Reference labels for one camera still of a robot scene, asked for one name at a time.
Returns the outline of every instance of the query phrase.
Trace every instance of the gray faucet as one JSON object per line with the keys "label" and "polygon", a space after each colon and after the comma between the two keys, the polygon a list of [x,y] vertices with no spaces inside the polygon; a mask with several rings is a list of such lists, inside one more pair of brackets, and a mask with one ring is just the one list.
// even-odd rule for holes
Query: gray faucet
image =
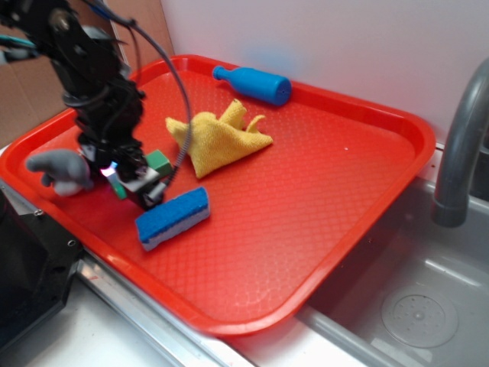
{"label": "gray faucet", "polygon": [[450,128],[431,216],[444,227],[464,223],[468,194],[489,200],[489,58],[475,71]]}

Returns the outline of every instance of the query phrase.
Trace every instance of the red tray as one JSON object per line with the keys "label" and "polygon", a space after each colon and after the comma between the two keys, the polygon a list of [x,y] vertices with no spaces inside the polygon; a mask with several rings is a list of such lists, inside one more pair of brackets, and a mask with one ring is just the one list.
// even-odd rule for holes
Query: red tray
{"label": "red tray", "polygon": [[[1,175],[115,270],[187,323],[218,336],[253,333],[293,314],[429,160],[435,139],[414,115],[293,83],[292,99],[274,107],[245,98],[211,77],[232,65],[174,57],[194,112],[218,117],[234,98],[259,114],[274,143],[197,180],[187,159],[167,198],[204,186],[211,216],[143,250],[134,220],[142,210],[119,201],[106,183],[70,198],[28,172],[30,154],[76,149],[78,129],[67,110],[18,139],[0,159]],[[175,161],[167,116],[185,120],[165,63],[142,70],[147,93],[135,136],[149,153]]]}

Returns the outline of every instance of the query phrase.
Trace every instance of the yellow towel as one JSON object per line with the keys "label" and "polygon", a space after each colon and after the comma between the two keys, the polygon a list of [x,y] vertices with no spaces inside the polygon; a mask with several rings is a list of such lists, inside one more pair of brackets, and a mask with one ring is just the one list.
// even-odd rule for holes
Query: yellow towel
{"label": "yellow towel", "polygon": [[[256,116],[245,131],[243,116],[246,108],[235,99],[218,120],[211,112],[198,113],[192,120],[192,142],[189,155],[197,178],[246,157],[272,144],[270,136],[257,130],[257,123],[265,116]],[[188,125],[167,118],[167,129],[181,147]]]}

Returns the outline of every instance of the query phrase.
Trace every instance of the blue toy bottle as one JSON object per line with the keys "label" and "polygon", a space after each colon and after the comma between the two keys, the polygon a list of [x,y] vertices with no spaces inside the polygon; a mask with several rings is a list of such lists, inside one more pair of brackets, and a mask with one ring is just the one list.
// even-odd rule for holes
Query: blue toy bottle
{"label": "blue toy bottle", "polygon": [[276,106],[287,102],[292,93],[292,84],[286,77],[250,67],[239,67],[231,71],[224,67],[215,67],[212,76],[217,80],[228,81],[238,93]]}

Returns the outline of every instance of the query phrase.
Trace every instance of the gray toy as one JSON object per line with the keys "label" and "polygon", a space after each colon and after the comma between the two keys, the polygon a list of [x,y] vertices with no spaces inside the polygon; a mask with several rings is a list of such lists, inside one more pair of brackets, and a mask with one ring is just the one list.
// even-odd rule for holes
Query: gray toy
{"label": "gray toy", "polygon": [[81,189],[93,188],[90,168],[85,159],[69,149],[55,149],[29,157],[27,169],[31,172],[44,172],[41,183],[45,187],[53,184],[60,196],[71,196]]}

